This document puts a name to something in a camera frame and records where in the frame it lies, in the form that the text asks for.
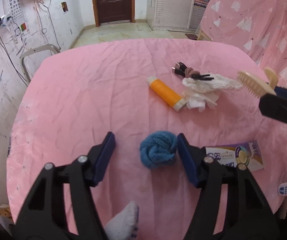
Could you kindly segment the purple white carton box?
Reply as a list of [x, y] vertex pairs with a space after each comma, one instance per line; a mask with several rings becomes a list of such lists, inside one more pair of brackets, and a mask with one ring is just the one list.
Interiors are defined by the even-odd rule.
[[261, 152], [256, 140], [233, 145], [209, 146], [205, 150], [207, 155], [221, 165], [237, 167], [244, 164], [252, 172], [263, 169]]

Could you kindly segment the cream comb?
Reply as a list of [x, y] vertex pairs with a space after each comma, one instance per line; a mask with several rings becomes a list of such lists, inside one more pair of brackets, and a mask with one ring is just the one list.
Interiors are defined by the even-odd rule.
[[268, 83], [266, 83], [260, 77], [244, 71], [239, 71], [237, 73], [237, 81], [249, 92], [255, 95], [257, 98], [261, 98], [266, 94], [272, 94], [276, 96], [274, 89], [278, 84], [278, 76], [276, 72], [269, 67], [263, 69], [265, 76], [268, 78]]

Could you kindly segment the orange thread spool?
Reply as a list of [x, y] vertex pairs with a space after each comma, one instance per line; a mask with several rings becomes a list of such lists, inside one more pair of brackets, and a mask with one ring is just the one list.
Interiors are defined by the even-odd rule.
[[178, 93], [164, 84], [163, 81], [157, 77], [148, 77], [147, 83], [150, 89], [154, 91], [154, 93], [163, 99], [165, 103], [172, 107], [176, 112], [180, 111], [187, 104], [187, 101], [184, 98], [182, 98]]

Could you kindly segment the white louvered wardrobe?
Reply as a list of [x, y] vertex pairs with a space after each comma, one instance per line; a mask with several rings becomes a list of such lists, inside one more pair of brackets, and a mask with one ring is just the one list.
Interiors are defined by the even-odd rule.
[[152, 29], [188, 30], [194, 0], [147, 0], [146, 20]]

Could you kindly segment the white knitted glove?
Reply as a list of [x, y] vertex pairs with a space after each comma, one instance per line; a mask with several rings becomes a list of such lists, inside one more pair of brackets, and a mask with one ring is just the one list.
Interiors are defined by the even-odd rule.
[[136, 239], [139, 222], [139, 206], [131, 201], [105, 226], [104, 231], [108, 239], [129, 240]]

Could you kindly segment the blue sock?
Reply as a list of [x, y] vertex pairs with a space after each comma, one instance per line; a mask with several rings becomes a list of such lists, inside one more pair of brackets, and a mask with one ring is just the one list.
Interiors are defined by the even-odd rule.
[[146, 168], [172, 165], [176, 161], [177, 136], [168, 131], [154, 132], [141, 142], [139, 152]]

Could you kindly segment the brown wooden door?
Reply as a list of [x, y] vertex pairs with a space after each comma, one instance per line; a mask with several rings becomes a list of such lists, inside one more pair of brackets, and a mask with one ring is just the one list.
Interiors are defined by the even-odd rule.
[[135, 22], [135, 0], [92, 0], [95, 25]]

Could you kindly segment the white tissue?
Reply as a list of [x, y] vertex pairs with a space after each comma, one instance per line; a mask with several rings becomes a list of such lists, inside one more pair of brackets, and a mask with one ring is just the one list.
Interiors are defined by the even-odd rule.
[[210, 78], [212, 78], [210, 81], [183, 78], [182, 84], [185, 87], [183, 97], [187, 101], [188, 109], [197, 108], [200, 112], [203, 112], [207, 106], [214, 109], [222, 91], [242, 88], [237, 80], [220, 74], [211, 74]]

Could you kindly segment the eye chart poster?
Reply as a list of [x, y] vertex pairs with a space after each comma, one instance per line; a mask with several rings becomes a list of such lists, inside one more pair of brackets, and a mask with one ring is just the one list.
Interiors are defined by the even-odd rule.
[[11, 20], [19, 26], [22, 32], [27, 30], [24, 7], [22, 0], [5, 0], [6, 12], [9, 13]]

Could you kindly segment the pink bed sheet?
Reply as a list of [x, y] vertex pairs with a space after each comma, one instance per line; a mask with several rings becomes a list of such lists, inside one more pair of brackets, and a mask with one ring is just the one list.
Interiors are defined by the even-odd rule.
[[263, 76], [239, 48], [207, 41], [123, 40], [46, 58], [11, 132], [7, 194], [12, 216], [18, 216], [46, 163], [69, 164], [113, 132], [116, 148], [104, 180], [92, 189], [102, 223], [134, 201], [138, 239], [182, 239], [200, 191], [189, 183], [180, 160], [144, 167], [139, 147], [156, 131], [183, 133], [197, 147], [257, 141], [263, 169], [253, 175], [276, 211], [284, 200], [278, 186], [287, 181], [287, 125], [261, 115], [258, 99], [245, 89], [222, 92], [214, 109], [175, 111], [150, 89], [147, 78], [155, 76], [181, 93], [182, 79], [171, 71], [177, 62], [231, 79], [240, 70]]

